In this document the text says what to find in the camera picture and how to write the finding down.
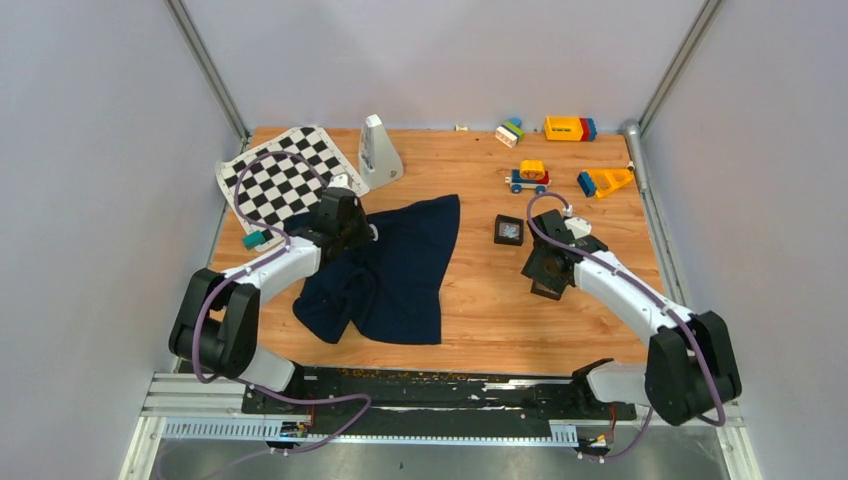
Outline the grey metal pipe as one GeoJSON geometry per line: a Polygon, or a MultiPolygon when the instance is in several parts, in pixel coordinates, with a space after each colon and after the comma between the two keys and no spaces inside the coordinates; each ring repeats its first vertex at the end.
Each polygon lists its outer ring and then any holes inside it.
{"type": "Polygon", "coordinates": [[[642,140],[642,130],[636,120],[627,120],[621,127],[630,160],[633,163],[637,188],[641,194],[650,189],[647,155],[642,140]]]}

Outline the white metronome-shaped object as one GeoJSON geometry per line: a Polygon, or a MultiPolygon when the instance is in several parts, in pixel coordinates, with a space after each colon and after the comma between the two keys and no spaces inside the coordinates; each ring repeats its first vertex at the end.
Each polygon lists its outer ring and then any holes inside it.
{"type": "Polygon", "coordinates": [[[381,118],[365,118],[358,149],[359,175],[370,190],[376,190],[403,177],[404,165],[389,138],[381,118]]]}

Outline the yellow red blue brick box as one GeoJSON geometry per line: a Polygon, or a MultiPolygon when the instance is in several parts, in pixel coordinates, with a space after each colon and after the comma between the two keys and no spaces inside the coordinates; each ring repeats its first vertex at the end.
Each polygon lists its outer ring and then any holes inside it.
{"type": "Polygon", "coordinates": [[[592,142],[597,137],[597,128],[588,117],[547,116],[544,133],[548,141],[592,142]]]}

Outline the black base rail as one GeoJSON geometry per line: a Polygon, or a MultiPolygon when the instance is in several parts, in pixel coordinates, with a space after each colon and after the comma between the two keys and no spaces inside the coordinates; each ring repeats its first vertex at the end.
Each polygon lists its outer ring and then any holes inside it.
{"type": "Polygon", "coordinates": [[[553,421],[610,425],[637,417],[633,405],[602,403],[583,380],[568,376],[308,366],[292,393],[297,399],[335,401],[292,405],[247,388],[241,410],[304,415],[310,432],[330,434],[359,411],[358,397],[366,394],[372,403],[348,434],[400,438],[542,438],[550,435],[553,421]]]}

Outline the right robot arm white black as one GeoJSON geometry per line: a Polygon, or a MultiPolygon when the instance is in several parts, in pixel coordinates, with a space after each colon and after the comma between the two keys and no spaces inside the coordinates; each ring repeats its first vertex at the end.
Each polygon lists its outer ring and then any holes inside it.
{"type": "Polygon", "coordinates": [[[610,403],[651,407],[679,426],[738,398],[742,382],[724,319],[701,314],[659,294],[630,272],[592,235],[579,236],[571,219],[550,210],[528,221],[533,250],[522,269],[543,294],[567,288],[601,302],[647,346],[643,363],[602,359],[575,371],[571,403],[596,417],[610,403]]]}

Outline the orange blue toy ramp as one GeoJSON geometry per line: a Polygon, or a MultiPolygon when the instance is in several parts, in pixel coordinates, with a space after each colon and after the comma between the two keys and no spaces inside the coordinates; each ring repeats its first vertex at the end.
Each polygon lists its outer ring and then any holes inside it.
{"type": "Polygon", "coordinates": [[[628,168],[587,169],[577,176],[577,183],[587,198],[603,199],[635,179],[628,168]]]}

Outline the toy car with yellow top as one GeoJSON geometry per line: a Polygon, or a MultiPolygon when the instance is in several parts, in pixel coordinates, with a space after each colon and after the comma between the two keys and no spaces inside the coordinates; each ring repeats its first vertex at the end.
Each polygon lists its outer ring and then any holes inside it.
{"type": "Polygon", "coordinates": [[[518,168],[512,169],[511,174],[505,178],[513,194],[524,190],[532,190],[535,194],[545,193],[550,186],[551,179],[549,171],[541,160],[522,160],[518,168]]]}

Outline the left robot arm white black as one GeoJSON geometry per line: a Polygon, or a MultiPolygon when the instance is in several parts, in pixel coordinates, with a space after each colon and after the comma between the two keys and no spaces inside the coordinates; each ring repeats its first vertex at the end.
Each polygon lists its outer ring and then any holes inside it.
{"type": "Polygon", "coordinates": [[[261,307],[375,237],[359,197],[348,188],[327,188],[285,243],[240,267],[192,275],[169,335],[170,352],[212,375],[267,389],[283,413],[298,411],[307,390],[302,368],[259,345],[261,307]]]}

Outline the checkerboard calibration mat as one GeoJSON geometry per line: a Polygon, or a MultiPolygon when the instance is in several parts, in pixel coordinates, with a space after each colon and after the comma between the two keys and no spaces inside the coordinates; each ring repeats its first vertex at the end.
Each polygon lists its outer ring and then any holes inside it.
{"type": "Polygon", "coordinates": [[[259,252],[278,244],[280,236],[257,223],[282,229],[287,218],[317,204],[322,183],[339,174],[351,177],[357,195],[369,193],[357,169],[321,127],[290,128],[215,167],[217,183],[230,208],[247,215],[237,218],[245,236],[254,231],[264,233],[266,242],[253,249],[259,252]]]}

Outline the navy blue garment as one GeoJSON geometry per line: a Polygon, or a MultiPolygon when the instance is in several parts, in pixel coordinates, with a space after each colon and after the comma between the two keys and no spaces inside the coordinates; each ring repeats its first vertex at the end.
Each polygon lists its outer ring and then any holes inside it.
{"type": "Polygon", "coordinates": [[[377,240],[308,277],[293,302],[294,316],[331,344],[349,325],[373,341],[440,344],[440,288],[460,211],[458,195],[451,194],[369,215],[377,240]]]}

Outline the white green blue brick stack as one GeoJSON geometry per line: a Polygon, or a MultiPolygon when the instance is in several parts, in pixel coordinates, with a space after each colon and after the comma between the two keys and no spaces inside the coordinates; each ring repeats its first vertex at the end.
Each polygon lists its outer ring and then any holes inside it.
{"type": "Polygon", "coordinates": [[[522,120],[517,117],[507,119],[494,132],[495,138],[509,148],[516,147],[524,135],[522,120]]]}

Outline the teal block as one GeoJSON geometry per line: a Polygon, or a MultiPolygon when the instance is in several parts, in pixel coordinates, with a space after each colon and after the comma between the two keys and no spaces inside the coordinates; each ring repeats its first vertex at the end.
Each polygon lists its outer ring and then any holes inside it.
{"type": "Polygon", "coordinates": [[[242,238],[242,244],[246,250],[253,250],[266,242],[262,231],[254,231],[242,238]]]}

